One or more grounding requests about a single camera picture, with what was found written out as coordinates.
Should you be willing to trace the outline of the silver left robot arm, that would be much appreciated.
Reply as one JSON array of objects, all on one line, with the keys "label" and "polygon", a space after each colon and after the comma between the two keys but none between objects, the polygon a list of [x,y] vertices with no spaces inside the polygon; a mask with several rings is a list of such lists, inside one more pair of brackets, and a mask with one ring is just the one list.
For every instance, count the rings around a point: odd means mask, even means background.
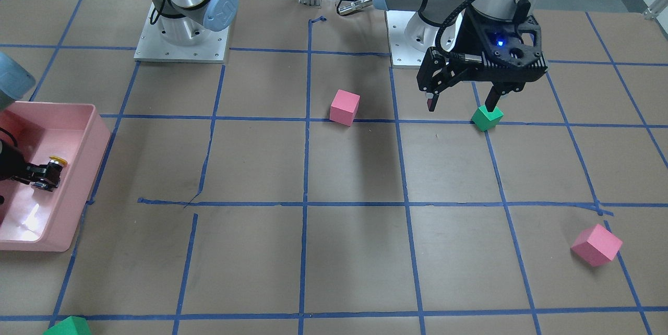
[{"label": "silver left robot arm", "polygon": [[444,90],[461,81],[489,81],[485,107],[520,92],[547,71],[537,0],[374,0],[381,10],[414,11],[436,35],[427,39],[417,82],[434,111]]}]

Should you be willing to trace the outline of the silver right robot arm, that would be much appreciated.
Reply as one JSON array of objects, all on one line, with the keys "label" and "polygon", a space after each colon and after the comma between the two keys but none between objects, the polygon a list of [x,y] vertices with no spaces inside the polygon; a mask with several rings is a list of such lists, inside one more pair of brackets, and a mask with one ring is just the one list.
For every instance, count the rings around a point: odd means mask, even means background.
[{"label": "silver right robot arm", "polygon": [[[226,29],[236,16],[239,0],[158,0],[157,12],[166,18],[165,7],[171,7],[187,21],[200,24],[204,31],[220,32]],[[462,0],[450,14],[439,22],[441,31],[454,24],[455,18],[476,0]],[[420,0],[416,14],[427,9],[428,0]],[[2,54],[2,110],[7,109],[35,86],[35,78],[24,67],[6,54]],[[59,186],[66,161],[51,158],[47,164],[27,162],[14,135],[2,129],[2,180],[15,180],[50,192]]]}]

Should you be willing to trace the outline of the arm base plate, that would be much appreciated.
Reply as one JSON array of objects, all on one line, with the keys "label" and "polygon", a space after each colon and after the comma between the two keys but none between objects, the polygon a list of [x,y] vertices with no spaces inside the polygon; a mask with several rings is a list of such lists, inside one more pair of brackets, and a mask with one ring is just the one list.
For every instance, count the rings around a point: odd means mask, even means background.
[{"label": "arm base plate", "polygon": [[386,12],[387,35],[394,68],[418,69],[428,47],[436,45],[438,26],[424,22],[415,11]]},{"label": "arm base plate", "polygon": [[188,17],[159,17],[150,23],[150,5],[134,53],[139,62],[224,64],[229,51],[231,27],[210,31]]}]

